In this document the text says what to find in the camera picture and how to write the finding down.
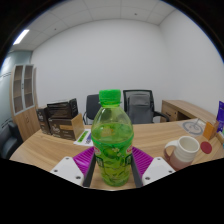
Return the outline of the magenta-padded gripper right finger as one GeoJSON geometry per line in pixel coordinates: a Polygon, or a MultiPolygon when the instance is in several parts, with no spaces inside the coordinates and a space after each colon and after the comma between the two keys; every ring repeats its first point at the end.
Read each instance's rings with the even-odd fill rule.
{"type": "Polygon", "coordinates": [[[132,148],[131,167],[137,187],[145,186],[175,173],[175,170],[162,157],[151,157],[136,147],[132,148]]]}

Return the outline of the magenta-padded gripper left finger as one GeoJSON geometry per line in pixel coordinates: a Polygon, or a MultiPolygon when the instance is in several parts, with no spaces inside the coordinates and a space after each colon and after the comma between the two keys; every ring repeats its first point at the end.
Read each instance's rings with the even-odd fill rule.
{"type": "Polygon", "coordinates": [[[82,187],[91,185],[95,168],[94,148],[90,147],[74,157],[64,157],[51,173],[82,187]]]}

